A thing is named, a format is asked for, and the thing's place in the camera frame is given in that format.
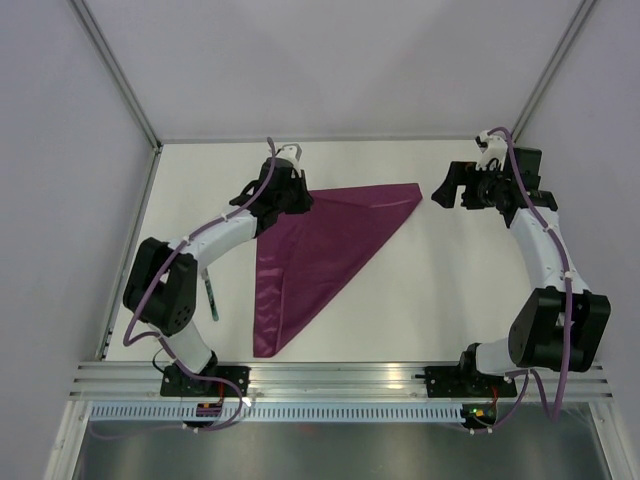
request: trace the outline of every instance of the white table surface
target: white table surface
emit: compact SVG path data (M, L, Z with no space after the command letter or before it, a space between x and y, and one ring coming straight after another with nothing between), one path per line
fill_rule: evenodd
M507 335L530 286L502 217L493 209L445 210L430 199L449 162L477 160L473 141L301 146L311 190L418 182L424 199L329 305L265 361L451 361L470 343ZM139 242L184 236L214 217L256 178L267 155L266 143L165 146ZM194 320L222 361L260 361L252 354L255 250L254 240L210 266L219 322L198 283ZM122 345L130 318L121 306L108 360L149 360L158 350L147 339ZM139 324L136 331L145 328Z

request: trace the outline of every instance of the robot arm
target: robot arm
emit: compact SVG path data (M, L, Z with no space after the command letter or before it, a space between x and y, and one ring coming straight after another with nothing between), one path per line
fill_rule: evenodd
M281 213L301 214L309 211L309 195L304 171L300 170L300 146L283 146L275 157L269 183L260 196L244 211L230 212L244 205L268 177L271 159L262 165L259 178L229 202L223 213L225 221L205 230L182 248L171 263L166 279L154 289L140 320L160 333L171 351L191 372L215 368L215 353L204 343L193 322L196 308L196 284L199 274L232 248L256 238L274 225ZM140 244L124 291L126 308L135 311L160 266L183 241L176 238L161 242L148 238Z
M483 132L476 138L483 151L479 162L452 162L432 200L444 208L454 206L457 187L464 186L462 206L468 210L496 208L513 234L525 260L533 289L513 322L507 338L474 344L463 354L461 368L488 375L503 375L519 368L561 368L566 303L565 276L571 277L572 328L569 370L584 372L593 362L611 307L604 295L594 295L566 254L565 273L558 248L523 199L515 175L520 174L529 199L566 246L559 229L558 206L551 192L539 190L542 152L515 148L519 172L505 162L507 144Z

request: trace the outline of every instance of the gray wall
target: gray wall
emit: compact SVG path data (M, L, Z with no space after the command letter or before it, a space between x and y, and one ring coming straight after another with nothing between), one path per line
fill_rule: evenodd
M640 2L600 2L521 142L543 151L574 261L613 313L600 357L640 448Z
M0 8L0 475L40 478L150 149L64 0Z
M510 124L579 0L88 0L172 139Z

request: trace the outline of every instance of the purple cloth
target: purple cloth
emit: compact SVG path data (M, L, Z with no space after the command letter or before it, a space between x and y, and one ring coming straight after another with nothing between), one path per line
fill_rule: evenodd
M416 183L317 190L311 195L311 211L282 215L258 237L255 357L272 357L289 343L422 200Z

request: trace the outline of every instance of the metal post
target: metal post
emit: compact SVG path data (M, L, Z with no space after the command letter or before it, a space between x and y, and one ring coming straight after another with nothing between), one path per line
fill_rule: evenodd
M131 88L131 84L127 80L127 77L124 75L120 64L116 60L111 47L107 43L107 39L105 38L98 22L96 21L91 9L86 4L84 0L68 0L69 5L73 9L74 13L78 17L82 28L86 32L91 41L93 47L95 48L100 60L104 64L107 72L111 76L114 84L118 88L122 99L124 100L129 112L133 116L133 119L142 130L142 133L147 138L147 141L151 145L151 148L154 150L158 150L161 147L161 142L158 139L158 136L153 131L151 124L149 123L149 119L144 113L140 102L136 98L135 93L133 92L133 88Z
M260 402L312 403L478 403L477 398L433 399L427 397L424 380L416 378L428 365L447 362L402 363L249 363L248 394ZM558 374L540 371L549 398L555 396ZM69 400L93 401L175 401L160 397L162 375L149 362L86 362L76 371ZM521 380L516 380L520 389ZM524 399L540 403L535 386ZM215 401L214 398L198 399ZM511 403L515 398L501 399ZM565 391L567 403L612 401L611 388L600 365L585 373L570 373Z
M553 54L547 62L547 65L544 67L540 78L538 78L533 91L529 95L524 108L520 112L518 120L511 130L514 141L518 141L518 139L522 135L522 132L529 123L533 112L538 107L538 104L542 100L545 92L547 91L547 88L558 73L559 67L566 59L567 53L571 49L571 46L575 42L580 32L583 30L587 19L593 12L593 9L597 3L598 0L582 0L582 2L580 2L580 5L571 18L571 21L569 22L566 30L562 34L558 45L553 51Z
M135 204L135 217L133 222L129 227L129 232L127 234L127 240L125 243L125 247L123 250L122 258L120 259L120 264L118 267L118 275L114 279L114 284L111 288L111 293L109 295L109 310L107 311L105 318L102 322L102 337L100 339L100 343L98 344L98 350L96 351L95 358L97 360L102 360L106 357L107 348L111 337L111 330L116 321L116 316L118 314L118 309L121 304L122 294L124 293L124 287L126 286L126 275L129 270L129 265L133 261L134 250L136 247L136 241L138 239L138 235L140 234L140 229L142 228L142 221L144 220L144 213L147 209L147 203L149 202L149 197L151 196L151 190L153 188L153 181L156 177L156 172L158 170L158 163L160 162L160 156L162 155L162 147L156 149L153 153L153 158L148 164L146 181L144 184L144 188L140 192L140 197Z

